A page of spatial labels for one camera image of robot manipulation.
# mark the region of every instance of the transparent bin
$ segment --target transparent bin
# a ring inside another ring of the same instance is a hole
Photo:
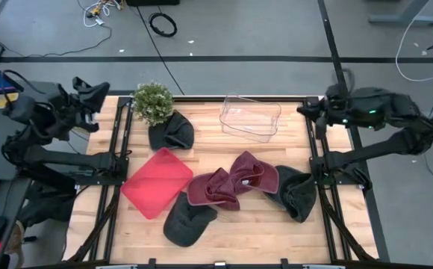
[[[222,131],[261,143],[268,143],[278,131],[281,106],[276,103],[258,102],[229,94],[223,102],[219,121]]]

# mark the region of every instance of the potted plant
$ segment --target potted plant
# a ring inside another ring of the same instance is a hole
[[[134,113],[149,126],[164,123],[172,113],[173,98],[166,85],[139,84],[134,92]]]

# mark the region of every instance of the maroon towel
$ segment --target maroon towel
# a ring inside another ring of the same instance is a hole
[[[196,176],[188,185],[188,202],[191,205],[216,205],[229,202],[238,204],[240,208],[234,194],[233,183],[223,168],[219,168],[215,173]]]
[[[250,152],[243,152],[230,169],[230,180],[236,195],[255,188],[271,194],[278,192],[279,176],[274,166],[257,160]]]

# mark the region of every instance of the wooden tabletop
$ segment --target wooden tabletop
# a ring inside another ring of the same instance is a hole
[[[102,112],[97,115],[100,130],[90,135],[87,154],[109,149],[117,96],[106,98]],[[197,176],[223,167],[229,171],[235,158],[250,151],[257,159],[272,165],[286,165],[309,172],[311,156],[305,119],[296,112],[298,102],[282,102],[278,132],[269,143],[260,143],[222,132],[219,114],[221,102],[192,102],[174,104],[195,129],[195,143],[190,150],[173,150]],[[153,155],[149,148],[148,126],[134,120],[128,149],[132,176]],[[328,128],[331,150],[351,149],[344,127]],[[94,226],[101,187],[92,186],[75,201],[67,232],[64,259],[82,245]],[[364,249],[377,256],[376,244],[362,191],[355,185],[338,186],[343,216],[348,229]],[[297,223],[259,191],[238,196],[240,211],[218,210],[218,218],[211,222],[192,247],[178,247],[163,235],[163,223],[171,205],[154,220],[147,220],[121,195],[113,240],[111,263],[147,264],[156,258],[158,264],[278,264],[287,258],[290,263],[327,263],[328,247],[319,199],[304,223]],[[106,231],[103,231],[98,251],[102,257]],[[338,257],[343,258],[340,236],[333,225]]]

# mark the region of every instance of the red plastic tray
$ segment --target red plastic tray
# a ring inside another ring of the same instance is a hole
[[[158,150],[126,183],[121,192],[142,215],[156,218],[193,178],[193,172],[167,148]]]

